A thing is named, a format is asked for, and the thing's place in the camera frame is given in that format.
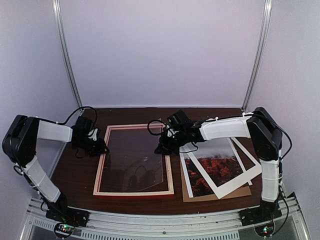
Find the clear acrylic sheet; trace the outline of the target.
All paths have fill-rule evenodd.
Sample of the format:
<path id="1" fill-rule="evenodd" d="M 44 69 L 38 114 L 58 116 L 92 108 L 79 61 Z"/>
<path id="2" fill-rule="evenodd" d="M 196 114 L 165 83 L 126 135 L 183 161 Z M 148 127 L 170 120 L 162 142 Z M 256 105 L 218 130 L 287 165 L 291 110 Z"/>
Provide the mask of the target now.
<path id="1" fill-rule="evenodd" d="M 100 193 L 122 197 L 168 190 L 165 157 L 154 153 L 159 136 L 146 127 L 111 126 L 106 137 L 109 154 L 100 171 Z"/>

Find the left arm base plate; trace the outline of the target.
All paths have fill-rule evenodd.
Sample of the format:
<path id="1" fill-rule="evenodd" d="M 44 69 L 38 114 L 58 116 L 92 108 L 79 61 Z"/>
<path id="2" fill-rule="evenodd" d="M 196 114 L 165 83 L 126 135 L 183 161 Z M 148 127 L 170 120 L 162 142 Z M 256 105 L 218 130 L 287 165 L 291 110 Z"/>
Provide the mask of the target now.
<path id="1" fill-rule="evenodd" d="M 49 206 L 45 217 L 57 222 L 66 223 L 74 227 L 86 227 L 90 213 L 86 210 L 79 210 L 68 207 L 66 211 Z"/>

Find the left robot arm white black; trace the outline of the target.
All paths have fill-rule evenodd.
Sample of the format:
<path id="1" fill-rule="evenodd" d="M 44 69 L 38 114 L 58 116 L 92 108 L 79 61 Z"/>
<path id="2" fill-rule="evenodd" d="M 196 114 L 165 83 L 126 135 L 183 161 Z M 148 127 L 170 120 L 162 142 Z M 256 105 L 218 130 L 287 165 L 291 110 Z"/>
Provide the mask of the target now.
<path id="1" fill-rule="evenodd" d="M 79 116 L 75 125 L 67 126 L 65 123 L 38 117 L 17 115 L 2 141 L 2 150 L 31 188 L 52 207 L 53 215 L 61 222 L 67 222 L 72 218 L 67 197 L 41 167 L 36 153 L 37 141 L 71 143 L 73 149 L 83 150 L 86 156 L 96 157 L 110 152 L 99 134 L 100 130 L 95 127 L 94 121 L 84 116 Z"/>

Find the red forest photo print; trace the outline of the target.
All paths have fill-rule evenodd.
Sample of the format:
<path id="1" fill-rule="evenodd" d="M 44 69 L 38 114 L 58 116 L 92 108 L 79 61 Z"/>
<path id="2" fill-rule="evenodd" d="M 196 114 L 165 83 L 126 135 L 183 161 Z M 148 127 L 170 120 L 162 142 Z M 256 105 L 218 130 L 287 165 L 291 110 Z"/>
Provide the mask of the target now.
<path id="1" fill-rule="evenodd" d="M 220 187 L 243 174 L 245 167 L 230 138 L 218 138 L 199 143 L 187 143 L 180 150 L 183 154 L 189 185 L 194 197 L 213 195 L 214 191 L 191 160 L 198 160 L 213 183 Z"/>

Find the red wooden picture frame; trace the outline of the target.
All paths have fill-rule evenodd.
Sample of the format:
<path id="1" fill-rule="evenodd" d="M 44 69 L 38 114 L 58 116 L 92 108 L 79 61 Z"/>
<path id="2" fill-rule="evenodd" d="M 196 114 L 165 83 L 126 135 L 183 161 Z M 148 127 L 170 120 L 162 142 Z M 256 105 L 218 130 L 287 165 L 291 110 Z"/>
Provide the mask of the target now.
<path id="1" fill-rule="evenodd" d="M 151 135 L 157 135 L 161 133 L 164 124 L 156 122 L 156 123 L 151 123 L 151 124 L 124 124 L 124 125 L 109 125 L 106 129 L 104 141 L 107 145 L 107 131 L 109 130 L 109 127 L 111 126 L 130 126 L 130 127 L 139 127 L 143 128 L 146 127 L 147 130 Z M 152 197 L 162 197 L 162 196 L 172 196 L 174 195 L 174 183 L 173 183 L 173 175 L 172 175 L 172 167 L 171 167 L 171 159 L 168 155 L 162 155 L 165 158 L 165 166 L 166 166 L 166 179 L 167 179 L 167 187 L 168 190 L 166 191 L 153 191 L 153 192 L 138 192 L 137 194 L 130 192 L 125 194 L 124 196 L 117 196 L 115 193 L 111 193 L 108 195 L 107 193 L 100 193 L 99 192 L 99 186 L 100 186 L 100 181 L 101 181 L 101 168 L 104 164 L 105 156 L 107 154 L 101 155 L 99 158 L 99 163 L 96 171 L 96 178 L 94 182 L 94 187 L 93 187 L 93 196 L 95 197 L 100 197 L 100 198 L 152 198 Z"/>

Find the white photo mat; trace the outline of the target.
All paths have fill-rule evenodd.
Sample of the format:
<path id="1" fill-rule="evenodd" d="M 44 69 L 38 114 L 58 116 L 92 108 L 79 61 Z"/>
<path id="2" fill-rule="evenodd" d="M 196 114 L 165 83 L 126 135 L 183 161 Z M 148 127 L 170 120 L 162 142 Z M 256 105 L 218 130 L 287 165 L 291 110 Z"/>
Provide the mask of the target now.
<path id="1" fill-rule="evenodd" d="M 208 174 L 205 172 L 203 167 L 200 165 L 198 160 L 195 158 L 195 156 L 193 154 L 190 155 L 192 162 L 195 164 L 197 169 L 205 178 L 205 180 L 207 181 L 211 189 L 214 191 L 214 194 L 218 199 L 222 199 L 224 196 L 230 194 L 231 192 L 241 187 L 252 185 L 252 180 L 262 172 L 262 167 L 261 167 L 261 164 L 258 162 L 258 160 L 236 138 L 232 137 L 229 139 L 231 139 L 231 141 L 233 142 L 236 149 L 236 153 L 239 156 L 241 162 L 243 163 L 245 171 L 241 175 L 235 177 L 229 182 L 223 184 L 222 186 L 217 187 L 214 184 L 214 182 L 210 179 Z M 187 182 L 189 197 L 192 198 L 193 194 L 190 187 L 190 182 L 188 179 L 188 173 L 187 173 L 185 161 L 183 158 L 183 154 L 181 153 L 181 148 L 180 148 L 180 163 L 182 164 L 185 180 Z"/>

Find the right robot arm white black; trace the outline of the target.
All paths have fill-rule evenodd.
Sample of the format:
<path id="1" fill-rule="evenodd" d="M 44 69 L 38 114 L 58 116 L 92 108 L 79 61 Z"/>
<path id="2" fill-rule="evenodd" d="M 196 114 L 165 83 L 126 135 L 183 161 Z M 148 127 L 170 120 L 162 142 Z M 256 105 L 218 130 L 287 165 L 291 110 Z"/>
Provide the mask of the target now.
<path id="1" fill-rule="evenodd" d="M 183 110 L 167 118 L 159 142 L 154 150 L 158 155 L 179 154 L 180 148 L 189 143 L 203 143 L 222 138 L 251 139 L 261 164 L 262 191 L 260 206 L 256 210 L 259 220 L 268 220 L 277 209 L 282 183 L 283 133 L 267 110 L 257 107 L 254 111 L 238 116 L 191 120 Z"/>

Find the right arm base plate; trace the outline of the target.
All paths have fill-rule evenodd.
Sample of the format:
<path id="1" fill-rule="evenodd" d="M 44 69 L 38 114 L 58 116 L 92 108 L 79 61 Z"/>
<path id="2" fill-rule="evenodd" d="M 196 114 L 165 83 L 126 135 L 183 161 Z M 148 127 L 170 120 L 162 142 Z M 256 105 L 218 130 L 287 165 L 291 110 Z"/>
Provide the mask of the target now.
<path id="1" fill-rule="evenodd" d="M 239 212 L 242 226 L 256 225 L 262 222 L 270 222 L 273 219 L 279 218 L 281 216 L 282 212 L 279 209 L 271 212 L 269 209 L 260 206 L 254 208 L 246 208 Z"/>

